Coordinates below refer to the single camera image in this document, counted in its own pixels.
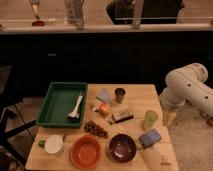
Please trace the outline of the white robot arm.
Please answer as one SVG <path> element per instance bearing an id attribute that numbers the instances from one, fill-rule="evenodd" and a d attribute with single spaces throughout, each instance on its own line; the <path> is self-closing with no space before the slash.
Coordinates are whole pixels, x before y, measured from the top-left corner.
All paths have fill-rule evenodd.
<path id="1" fill-rule="evenodd" d="M 175 119 L 186 101 L 213 117 L 213 88 L 204 84 L 207 79 L 208 71 L 200 63 L 174 69 L 166 75 L 166 87 L 159 95 L 165 126 Z"/>

